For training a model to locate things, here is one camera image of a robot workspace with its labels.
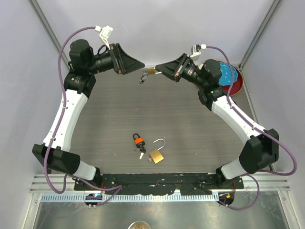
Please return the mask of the large brass padlock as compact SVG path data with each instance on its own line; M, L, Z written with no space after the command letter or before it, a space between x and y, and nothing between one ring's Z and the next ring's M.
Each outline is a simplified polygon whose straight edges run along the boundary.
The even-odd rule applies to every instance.
M159 139L156 139L155 141L153 141L153 143L156 143L158 141L162 141L163 142L163 145L160 147L160 148L157 148L157 149L154 149L153 151L151 151L149 153L149 156L150 158L152 159L152 161L155 163L155 164L158 164L159 162L161 162L162 160L164 160L164 157L163 155L161 154L160 150L162 148L165 147L166 145L166 141L162 138L159 138Z

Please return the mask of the small brass padlock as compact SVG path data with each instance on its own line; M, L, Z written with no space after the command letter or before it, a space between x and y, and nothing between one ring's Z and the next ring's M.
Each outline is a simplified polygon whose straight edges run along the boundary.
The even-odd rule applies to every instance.
M154 67L147 68L143 71L144 75L153 75L153 74L158 74L158 73L159 73L159 71L156 70Z

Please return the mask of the small padlock key bunch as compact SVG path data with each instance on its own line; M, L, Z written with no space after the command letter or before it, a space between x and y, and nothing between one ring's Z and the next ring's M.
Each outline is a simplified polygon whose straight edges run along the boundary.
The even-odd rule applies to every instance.
M141 78L139 79L139 84L143 84L148 79L147 74L143 74Z

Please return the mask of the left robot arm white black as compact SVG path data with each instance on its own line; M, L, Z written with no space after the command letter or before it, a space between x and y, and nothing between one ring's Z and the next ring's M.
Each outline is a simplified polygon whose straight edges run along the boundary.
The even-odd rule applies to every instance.
M90 190L97 190L102 183L99 169L70 152L77 120L96 83L96 74L108 70L128 74L145 65L129 56L118 43L110 44L106 52L94 54L93 48L84 39L71 43L69 57L70 70L64 79L65 95L50 131L42 144L33 146L32 152L48 169L83 178Z

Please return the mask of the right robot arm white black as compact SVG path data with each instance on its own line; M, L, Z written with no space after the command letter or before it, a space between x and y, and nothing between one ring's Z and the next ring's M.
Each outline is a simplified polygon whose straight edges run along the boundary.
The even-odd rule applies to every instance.
M155 70L175 82L183 78L198 86L202 105L222 118L244 144L237 159L217 168L218 187L227 188L238 176L254 174L278 160L279 146L275 141L279 134L258 125L227 95L218 83L222 76L218 61L209 59L198 67L189 55L183 54L176 60L156 65Z

